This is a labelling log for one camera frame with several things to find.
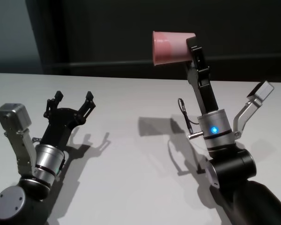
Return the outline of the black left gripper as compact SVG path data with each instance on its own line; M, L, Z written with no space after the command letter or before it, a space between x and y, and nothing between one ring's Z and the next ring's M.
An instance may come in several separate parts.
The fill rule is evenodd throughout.
M63 150L68 143L72 130L85 124L86 118L96 107L91 91L86 94L86 100L80 109L57 108L63 98L58 90L52 99L47 100L44 117L48 119L49 125L40 141L40 144L50 145Z

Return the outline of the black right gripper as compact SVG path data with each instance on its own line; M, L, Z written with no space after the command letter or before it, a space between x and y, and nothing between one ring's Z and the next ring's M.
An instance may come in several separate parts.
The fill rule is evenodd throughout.
M191 57L186 65L187 80L194 89L201 114L217 111L219 108L210 83L210 68L203 49L197 45L196 37L188 38L186 44Z

